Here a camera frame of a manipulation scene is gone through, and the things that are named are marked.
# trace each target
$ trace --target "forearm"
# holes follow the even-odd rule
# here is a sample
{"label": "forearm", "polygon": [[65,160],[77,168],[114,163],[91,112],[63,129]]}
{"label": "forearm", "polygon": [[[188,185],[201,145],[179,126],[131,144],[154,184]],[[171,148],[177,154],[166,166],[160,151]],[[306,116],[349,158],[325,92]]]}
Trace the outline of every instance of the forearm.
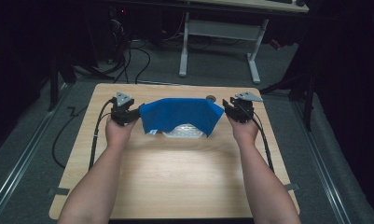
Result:
{"label": "forearm", "polygon": [[256,223],[299,223],[294,203],[285,187],[256,147],[239,144],[247,199]]}
{"label": "forearm", "polygon": [[118,191],[121,154],[121,148],[103,152],[68,197],[59,223],[108,222]]}

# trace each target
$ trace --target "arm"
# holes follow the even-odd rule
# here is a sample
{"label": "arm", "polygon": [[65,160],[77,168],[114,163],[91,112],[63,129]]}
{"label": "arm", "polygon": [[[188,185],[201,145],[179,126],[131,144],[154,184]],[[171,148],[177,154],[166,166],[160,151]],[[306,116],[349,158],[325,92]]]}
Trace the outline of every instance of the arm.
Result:
{"label": "arm", "polygon": [[135,122],[120,127],[107,119],[107,147],[71,192],[58,223],[108,223],[118,191],[122,151]]}
{"label": "arm", "polygon": [[258,128],[253,121],[231,118],[233,136],[239,146],[247,200],[256,223],[300,223],[294,203],[256,149]]}

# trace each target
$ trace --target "blue cloth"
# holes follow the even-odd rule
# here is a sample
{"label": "blue cloth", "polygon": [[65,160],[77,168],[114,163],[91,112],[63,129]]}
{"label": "blue cloth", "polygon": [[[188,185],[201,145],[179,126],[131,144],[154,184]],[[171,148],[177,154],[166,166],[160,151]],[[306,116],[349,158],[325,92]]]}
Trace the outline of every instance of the blue cloth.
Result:
{"label": "blue cloth", "polygon": [[171,132],[180,124],[190,123],[209,136],[223,113],[222,107],[207,99],[164,98],[140,106],[145,133]]}

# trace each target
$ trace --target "white desk frame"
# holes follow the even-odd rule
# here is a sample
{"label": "white desk frame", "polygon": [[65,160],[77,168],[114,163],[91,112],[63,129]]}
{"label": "white desk frame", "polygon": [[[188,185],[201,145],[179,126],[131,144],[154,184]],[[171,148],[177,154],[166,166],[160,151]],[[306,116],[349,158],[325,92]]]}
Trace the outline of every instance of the white desk frame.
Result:
{"label": "white desk frame", "polygon": [[251,53],[247,54],[247,61],[250,65],[251,76],[255,84],[260,83],[258,71],[256,69],[256,55],[265,34],[269,20],[264,20],[260,26],[243,25],[235,23],[224,23],[216,21],[190,20],[189,13],[186,13],[184,29],[184,46],[181,53],[180,77],[187,75],[187,41],[189,35],[206,35],[213,37],[223,37],[231,39],[241,39],[255,41]]}

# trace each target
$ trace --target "hand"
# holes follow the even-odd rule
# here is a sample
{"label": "hand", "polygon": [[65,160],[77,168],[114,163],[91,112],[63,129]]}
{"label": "hand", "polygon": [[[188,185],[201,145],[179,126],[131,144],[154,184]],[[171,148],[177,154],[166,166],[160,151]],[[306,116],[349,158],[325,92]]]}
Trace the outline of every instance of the hand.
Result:
{"label": "hand", "polygon": [[259,129],[252,120],[240,123],[230,118],[228,115],[227,117],[233,128],[233,137],[236,139],[238,144],[254,145],[256,143],[256,135]]}
{"label": "hand", "polygon": [[136,122],[137,120],[132,121],[125,126],[120,126],[111,119],[111,116],[108,116],[105,125],[107,147],[124,148],[131,138],[132,129]]}

